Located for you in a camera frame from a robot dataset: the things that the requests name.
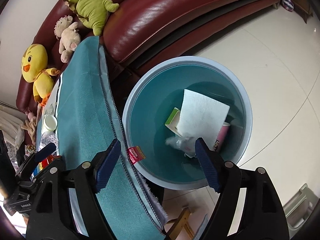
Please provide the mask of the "clear plastic bag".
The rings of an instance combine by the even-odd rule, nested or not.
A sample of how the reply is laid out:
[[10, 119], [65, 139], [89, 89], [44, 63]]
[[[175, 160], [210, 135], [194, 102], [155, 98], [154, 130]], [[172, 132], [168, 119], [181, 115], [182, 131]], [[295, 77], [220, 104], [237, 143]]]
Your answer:
[[184, 155], [193, 158], [196, 156], [195, 153], [195, 141], [194, 137], [169, 137], [165, 140], [165, 144], [176, 150], [184, 152]]

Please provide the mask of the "white paper napkin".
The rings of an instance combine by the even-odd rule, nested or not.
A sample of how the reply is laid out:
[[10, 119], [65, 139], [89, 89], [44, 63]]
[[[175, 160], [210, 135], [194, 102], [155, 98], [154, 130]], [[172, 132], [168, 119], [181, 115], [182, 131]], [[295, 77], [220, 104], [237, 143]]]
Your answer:
[[177, 130], [182, 137], [203, 138], [213, 148], [229, 109], [224, 103], [185, 89]]

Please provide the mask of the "blue round trash bin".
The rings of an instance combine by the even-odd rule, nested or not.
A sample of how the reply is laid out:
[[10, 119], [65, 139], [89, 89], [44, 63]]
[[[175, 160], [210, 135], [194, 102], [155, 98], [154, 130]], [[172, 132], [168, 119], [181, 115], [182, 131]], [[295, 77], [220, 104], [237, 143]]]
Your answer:
[[220, 155], [238, 163], [249, 143], [252, 107], [240, 80], [225, 66], [198, 56], [164, 61], [148, 71], [131, 91], [122, 122], [129, 147], [138, 146], [145, 158], [135, 164], [147, 180], [171, 190], [207, 186], [196, 158], [165, 144], [172, 136], [165, 122], [183, 102], [184, 90], [192, 90], [229, 106], [230, 124]]

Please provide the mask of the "clear plastic water bottle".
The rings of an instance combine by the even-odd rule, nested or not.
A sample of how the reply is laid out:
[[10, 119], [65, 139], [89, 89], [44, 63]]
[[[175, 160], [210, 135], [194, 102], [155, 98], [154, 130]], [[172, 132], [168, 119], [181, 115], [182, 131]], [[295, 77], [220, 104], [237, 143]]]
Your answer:
[[56, 149], [58, 149], [59, 140], [57, 138], [57, 135], [54, 132], [51, 132], [51, 131], [44, 132], [41, 135], [38, 150], [43, 149], [49, 143], [53, 143], [56, 146]]

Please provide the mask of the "pale green plastic box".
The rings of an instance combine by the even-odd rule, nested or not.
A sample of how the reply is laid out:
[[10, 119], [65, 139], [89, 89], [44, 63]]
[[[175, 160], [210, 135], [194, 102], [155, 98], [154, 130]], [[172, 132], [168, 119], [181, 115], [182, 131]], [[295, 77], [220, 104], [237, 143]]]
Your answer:
[[306, 223], [319, 198], [305, 183], [299, 191], [284, 205], [284, 213], [292, 238]]

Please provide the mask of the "tan giraffe plush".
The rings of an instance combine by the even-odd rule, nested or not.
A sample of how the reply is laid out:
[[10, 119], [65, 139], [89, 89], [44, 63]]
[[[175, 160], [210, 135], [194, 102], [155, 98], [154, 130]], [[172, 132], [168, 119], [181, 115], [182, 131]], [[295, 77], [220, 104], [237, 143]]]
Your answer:
[[21, 125], [21, 129], [28, 132], [28, 135], [31, 139], [31, 142], [33, 145], [35, 145], [36, 142], [36, 131], [37, 131], [37, 125], [40, 121], [42, 112], [42, 107], [37, 108], [36, 114], [34, 114], [31, 111], [26, 111], [27, 119], [25, 120], [25, 124]]

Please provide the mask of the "teal tablecloth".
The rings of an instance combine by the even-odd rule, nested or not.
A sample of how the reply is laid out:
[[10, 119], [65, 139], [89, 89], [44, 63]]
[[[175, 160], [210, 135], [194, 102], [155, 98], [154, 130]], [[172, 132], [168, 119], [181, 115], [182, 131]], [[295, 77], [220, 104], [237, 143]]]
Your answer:
[[117, 162], [94, 176], [98, 203], [117, 239], [164, 239], [167, 215], [134, 168], [99, 38], [84, 39], [52, 92], [58, 154], [71, 170], [120, 142]]

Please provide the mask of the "wooden stool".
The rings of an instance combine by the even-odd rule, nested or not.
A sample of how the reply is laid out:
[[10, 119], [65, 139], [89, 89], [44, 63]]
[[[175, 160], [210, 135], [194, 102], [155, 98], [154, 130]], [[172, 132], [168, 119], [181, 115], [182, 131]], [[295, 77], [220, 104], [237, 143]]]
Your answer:
[[168, 230], [165, 239], [177, 239], [182, 230], [187, 233], [188, 239], [193, 239], [195, 233], [188, 222], [190, 215], [190, 209], [185, 207], [177, 218], [169, 220], [167, 225], [170, 225], [170, 229]]

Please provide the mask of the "pink paper cup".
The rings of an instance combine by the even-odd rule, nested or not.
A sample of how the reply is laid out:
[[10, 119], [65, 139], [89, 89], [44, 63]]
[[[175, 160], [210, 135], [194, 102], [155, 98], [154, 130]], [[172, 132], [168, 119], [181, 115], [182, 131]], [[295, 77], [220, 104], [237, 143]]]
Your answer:
[[224, 142], [224, 139], [228, 133], [229, 127], [230, 127], [229, 123], [227, 123], [227, 122], [223, 123], [223, 125], [219, 131], [219, 134], [217, 136], [216, 142], [214, 144], [213, 151], [219, 152], [219, 150]]

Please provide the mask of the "yellow duck plush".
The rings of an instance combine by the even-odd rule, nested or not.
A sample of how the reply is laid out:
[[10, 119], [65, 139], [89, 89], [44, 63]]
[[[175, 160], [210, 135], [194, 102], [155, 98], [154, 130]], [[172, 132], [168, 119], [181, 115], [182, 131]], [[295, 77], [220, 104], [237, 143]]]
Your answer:
[[21, 71], [24, 80], [33, 84], [33, 97], [41, 107], [47, 101], [54, 87], [52, 76], [61, 72], [56, 68], [47, 68], [48, 55], [41, 44], [30, 45], [22, 56]]

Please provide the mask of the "open white green carton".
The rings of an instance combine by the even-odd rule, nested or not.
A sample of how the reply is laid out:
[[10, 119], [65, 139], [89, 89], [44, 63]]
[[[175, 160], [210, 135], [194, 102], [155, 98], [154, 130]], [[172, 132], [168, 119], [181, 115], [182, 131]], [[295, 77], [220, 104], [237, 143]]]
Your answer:
[[177, 125], [180, 120], [180, 110], [178, 108], [174, 108], [172, 112], [170, 113], [169, 117], [167, 118], [165, 122], [166, 128], [168, 128], [171, 132], [173, 132], [176, 136], [182, 137], [180, 132], [177, 129]]

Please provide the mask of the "beige plush lamb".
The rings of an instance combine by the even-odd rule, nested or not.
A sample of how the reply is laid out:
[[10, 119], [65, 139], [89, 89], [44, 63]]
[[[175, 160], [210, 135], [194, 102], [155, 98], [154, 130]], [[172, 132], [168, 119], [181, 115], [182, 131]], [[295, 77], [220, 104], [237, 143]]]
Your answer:
[[60, 18], [54, 27], [54, 34], [59, 42], [59, 53], [61, 61], [68, 63], [81, 42], [78, 33], [78, 22], [73, 22], [70, 15]]

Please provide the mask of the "green plush toy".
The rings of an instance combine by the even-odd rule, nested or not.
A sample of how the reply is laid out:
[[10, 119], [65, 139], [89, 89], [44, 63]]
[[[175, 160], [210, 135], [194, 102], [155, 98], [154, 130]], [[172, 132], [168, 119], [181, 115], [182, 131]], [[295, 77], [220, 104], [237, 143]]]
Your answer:
[[65, 2], [83, 25], [92, 29], [94, 36], [102, 34], [110, 13], [119, 9], [119, 4], [113, 3], [112, 0], [65, 0]]

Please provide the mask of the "dark red leather sofa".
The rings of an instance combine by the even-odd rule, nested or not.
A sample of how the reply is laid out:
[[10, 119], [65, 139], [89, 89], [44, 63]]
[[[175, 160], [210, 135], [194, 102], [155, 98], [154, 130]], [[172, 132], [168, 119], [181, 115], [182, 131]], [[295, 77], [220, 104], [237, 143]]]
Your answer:
[[100, 37], [119, 110], [138, 80], [234, 22], [280, 0], [112, 0]]

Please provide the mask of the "striped ball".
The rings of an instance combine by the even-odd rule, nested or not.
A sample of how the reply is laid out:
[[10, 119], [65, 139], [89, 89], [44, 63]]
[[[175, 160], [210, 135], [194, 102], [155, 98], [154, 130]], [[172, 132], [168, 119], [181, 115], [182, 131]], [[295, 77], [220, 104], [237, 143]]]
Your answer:
[[285, 8], [287, 11], [294, 11], [294, 3], [291, 0], [281, 0], [281, 5], [283, 8]]

